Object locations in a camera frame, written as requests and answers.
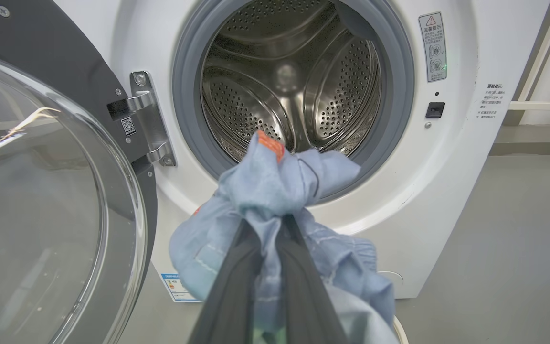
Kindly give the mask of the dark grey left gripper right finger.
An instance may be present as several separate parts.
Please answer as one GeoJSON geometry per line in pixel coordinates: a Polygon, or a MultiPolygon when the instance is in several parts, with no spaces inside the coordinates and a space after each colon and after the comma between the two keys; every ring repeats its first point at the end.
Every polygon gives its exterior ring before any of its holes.
{"type": "Polygon", "coordinates": [[[282,218],[276,238],[288,344],[347,344],[343,326],[293,215],[282,218]]]}

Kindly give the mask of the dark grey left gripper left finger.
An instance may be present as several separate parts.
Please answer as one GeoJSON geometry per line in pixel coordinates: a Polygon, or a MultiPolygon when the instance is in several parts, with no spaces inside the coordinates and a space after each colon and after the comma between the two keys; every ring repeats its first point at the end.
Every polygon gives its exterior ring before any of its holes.
{"type": "Polygon", "coordinates": [[[253,342],[255,283],[262,265],[260,239],[242,220],[194,325],[190,344],[253,342]]]}

